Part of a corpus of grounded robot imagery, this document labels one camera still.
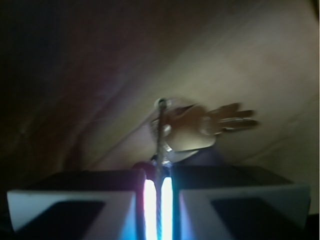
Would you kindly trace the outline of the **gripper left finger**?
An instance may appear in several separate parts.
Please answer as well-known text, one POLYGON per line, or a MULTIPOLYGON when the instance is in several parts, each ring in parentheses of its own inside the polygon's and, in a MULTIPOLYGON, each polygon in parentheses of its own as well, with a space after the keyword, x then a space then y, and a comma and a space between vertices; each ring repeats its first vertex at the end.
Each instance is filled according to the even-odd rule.
POLYGON ((142 169, 70 171, 7 192, 17 240, 145 240, 142 169))

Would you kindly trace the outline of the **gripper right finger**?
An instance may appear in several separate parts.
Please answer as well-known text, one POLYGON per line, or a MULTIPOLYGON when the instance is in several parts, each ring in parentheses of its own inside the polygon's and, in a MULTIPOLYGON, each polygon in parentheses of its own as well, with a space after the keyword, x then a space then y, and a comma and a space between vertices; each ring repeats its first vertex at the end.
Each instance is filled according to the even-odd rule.
POLYGON ((308 240, 311 188, 257 166, 171 168, 174 240, 308 240))

